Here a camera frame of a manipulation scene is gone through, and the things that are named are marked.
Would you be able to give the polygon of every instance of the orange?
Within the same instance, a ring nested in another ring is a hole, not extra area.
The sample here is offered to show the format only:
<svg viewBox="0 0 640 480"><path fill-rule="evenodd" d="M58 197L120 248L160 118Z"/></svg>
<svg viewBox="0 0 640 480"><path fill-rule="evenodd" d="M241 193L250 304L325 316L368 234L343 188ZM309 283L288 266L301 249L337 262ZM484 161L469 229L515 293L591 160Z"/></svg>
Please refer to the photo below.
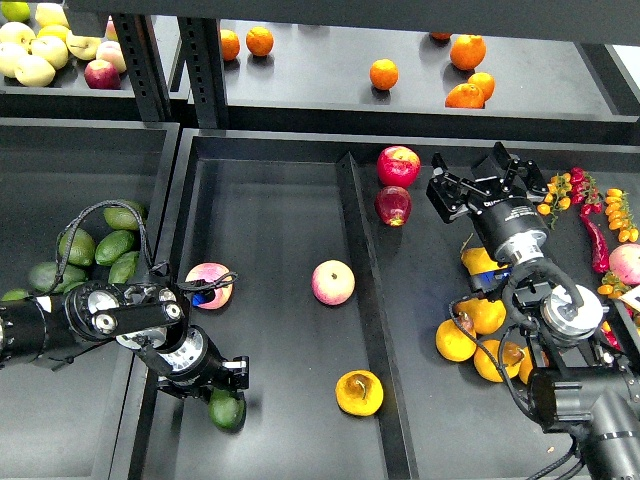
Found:
<svg viewBox="0 0 640 480"><path fill-rule="evenodd" d="M431 32L431 33L429 33L429 35L431 35L432 38L435 38L436 40L441 40L443 42L445 40L449 40L451 38L451 34L450 33Z"/></svg>
<svg viewBox="0 0 640 480"><path fill-rule="evenodd" d="M253 27L247 32L247 48L256 57L266 57L273 48L273 35L264 27Z"/></svg>
<svg viewBox="0 0 640 480"><path fill-rule="evenodd" d="M398 81L398 67L388 58L376 60L369 70L371 83L378 90L389 90Z"/></svg>
<svg viewBox="0 0 640 480"><path fill-rule="evenodd" d="M469 77L467 83L473 83L474 85L482 89L484 93L484 101L486 102L493 95L493 91L496 88L496 80L491 75L485 72L474 73Z"/></svg>
<svg viewBox="0 0 640 480"><path fill-rule="evenodd" d="M234 60L240 53L240 39L233 30L220 30L220 46L222 59L225 62Z"/></svg>
<svg viewBox="0 0 640 480"><path fill-rule="evenodd" d="M484 106L484 93L471 84L461 83L449 92L444 101L444 106L449 108L482 108Z"/></svg>
<svg viewBox="0 0 640 480"><path fill-rule="evenodd" d="M473 70L487 54L487 45L480 35L460 35L453 45L449 57L460 70Z"/></svg>

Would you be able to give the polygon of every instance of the yellow fruit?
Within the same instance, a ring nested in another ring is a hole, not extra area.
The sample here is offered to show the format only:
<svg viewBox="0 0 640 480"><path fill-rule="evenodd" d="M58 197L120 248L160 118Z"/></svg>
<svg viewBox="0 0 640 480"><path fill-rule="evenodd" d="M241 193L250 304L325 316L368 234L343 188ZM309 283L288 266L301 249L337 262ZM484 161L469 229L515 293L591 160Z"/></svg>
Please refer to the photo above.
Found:
<svg viewBox="0 0 640 480"><path fill-rule="evenodd" d="M500 347L498 340L485 340L482 344L491 352L494 358L498 358L498 348ZM513 378L518 374L523 359L524 350L513 342L506 342L502 355L502 363L505 365L509 378ZM502 382L502 377L496 370L496 367L481 348L478 348L473 356L473 365L482 378L491 382Z"/></svg>
<svg viewBox="0 0 640 480"><path fill-rule="evenodd" d="M373 415L382 405L383 397L382 383L368 370L345 373L336 384L338 406L351 415Z"/></svg>
<svg viewBox="0 0 640 480"><path fill-rule="evenodd" d="M538 210L538 213L540 215L549 215L551 213L551 207L546 203L541 203L540 205L538 205L536 207L536 210Z"/></svg>
<svg viewBox="0 0 640 480"><path fill-rule="evenodd" d="M480 335L490 335L504 323L507 311L502 300L490 302L486 298L472 298L458 303L454 307L455 313L465 312L473 320L473 328Z"/></svg>
<svg viewBox="0 0 640 480"><path fill-rule="evenodd" d="M40 37L58 37L63 42L67 42L67 34L69 33L69 29L64 25L48 25L43 27L38 32L38 38Z"/></svg>
<svg viewBox="0 0 640 480"><path fill-rule="evenodd" d="M465 330L475 338L476 333L469 316L462 313L459 318ZM473 356L476 344L460 331L453 320L449 319L442 322L436 331L436 348L447 360L464 362Z"/></svg>
<svg viewBox="0 0 640 480"><path fill-rule="evenodd" d="M507 267L506 265L501 267L491 260L491 257L489 257L489 254L484 247L466 249L462 252L460 260L462 260L462 264L467 267L469 275L493 272L494 270L501 270Z"/></svg>

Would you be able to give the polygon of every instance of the pear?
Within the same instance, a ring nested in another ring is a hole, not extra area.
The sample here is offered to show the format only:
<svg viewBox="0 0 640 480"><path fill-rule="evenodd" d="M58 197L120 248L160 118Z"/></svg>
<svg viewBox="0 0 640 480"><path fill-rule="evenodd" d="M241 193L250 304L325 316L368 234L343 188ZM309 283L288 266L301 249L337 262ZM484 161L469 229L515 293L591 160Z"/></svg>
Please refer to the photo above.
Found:
<svg viewBox="0 0 640 480"><path fill-rule="evenodd" d="M62 5L57 3L39 3L36 7L36 22L41 27L47 27L49 25L64 25L69 27L67 16L62 10Z"/></svg>

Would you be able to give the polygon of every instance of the pink fruit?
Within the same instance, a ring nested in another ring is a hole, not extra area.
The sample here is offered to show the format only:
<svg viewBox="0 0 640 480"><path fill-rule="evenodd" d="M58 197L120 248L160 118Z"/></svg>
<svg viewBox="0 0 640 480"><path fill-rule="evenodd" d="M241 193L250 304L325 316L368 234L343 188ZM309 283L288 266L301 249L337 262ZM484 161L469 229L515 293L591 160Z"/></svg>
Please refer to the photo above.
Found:
<svg viewBox="0 0 640 480"><path fill-rule="evenodd" d="M224 265L220 265L219 263L201 263L191 269L187 274L185 281L205 280L207 282L214 282L226 273L229 273L229 269ZM216 297L212 301L201 304L196 304L194 302L194 305L206 310L215 310L216 308L222 307L229 301L232 291L233 285L217 288L215 290Z"/></svg>
<svg viewBox="0 0 640 480"><path fill-rule="evenodd" d="M609 266L625 285L640 284L640 245L637 243L620 245L611 252Z"/></svg>
<svg viewBox="0 0 640 480"><path fill-rule="evenodd" d="M325 305L340 305L353 293L355 278L351 269L339 260L328 260L313 271L311 288Z"/></svg>

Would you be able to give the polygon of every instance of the robotic arm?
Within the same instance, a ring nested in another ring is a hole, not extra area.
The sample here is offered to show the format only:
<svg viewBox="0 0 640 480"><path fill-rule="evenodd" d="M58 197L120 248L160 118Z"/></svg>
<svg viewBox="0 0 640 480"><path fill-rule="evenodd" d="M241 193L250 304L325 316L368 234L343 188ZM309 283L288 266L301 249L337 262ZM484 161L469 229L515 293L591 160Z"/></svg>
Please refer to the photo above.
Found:
<svg viewBox="0 0 640 480"><path fill-rule="evenodd" d="M215 289L235 280L235 273L215 282L176 284L169 273L152 266L144 222L126 203L105 201L91 206L58 237L69 232L51 290L62 279L73 235L84 218L105 206L128 209L140 229L145 281L135 284L86 282L65 295L32 296L0 302L0 369L33 363L56 370L96 347L116 340L158 374L158 389L178 398L209 402L214 388L233 393L249 388L249 358L228 361L205 331L191 325L191 295L210 301Z"/></svg>
<svg viewBox="0 0 640 480"><path fill-rule="evenodd" d="M469 215L489 256L511 265L482 295L502 298L532 353L523 411L545 433L569 433L593 478L640 478L640 338L622 302L601 305L542 253L549 231L532 202L547 188L537 166L500 143L472 167L473 181L448 172L439 154L432 165L427 196L441 219ZM600 333L605 318L621 351ZM572 349L584 364L565 363Z"/></svg>

